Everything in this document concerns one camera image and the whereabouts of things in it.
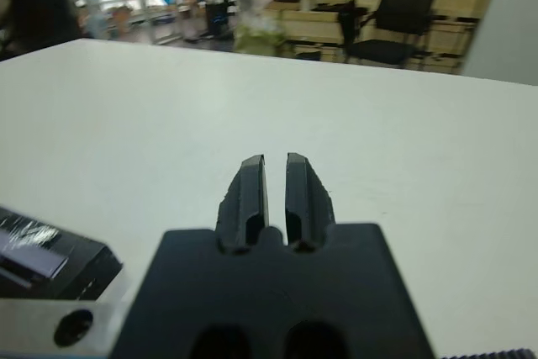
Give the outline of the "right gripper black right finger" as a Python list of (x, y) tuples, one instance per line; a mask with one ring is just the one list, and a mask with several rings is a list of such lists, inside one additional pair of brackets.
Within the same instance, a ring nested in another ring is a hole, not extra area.
[(325, 245), (328, 228), (335, 224), (328, 191), (309, 159), (287, 154), (285, 219), (288, 244), (294, 251), (316, 251)]

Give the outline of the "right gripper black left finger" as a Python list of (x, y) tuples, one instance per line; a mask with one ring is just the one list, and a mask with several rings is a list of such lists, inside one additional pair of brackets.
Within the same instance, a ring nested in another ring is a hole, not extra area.
[(219, 204), (216, 234), (219, 249), (245, 252), (257, 244), (268, 226), (264, 155), (242, 161)]

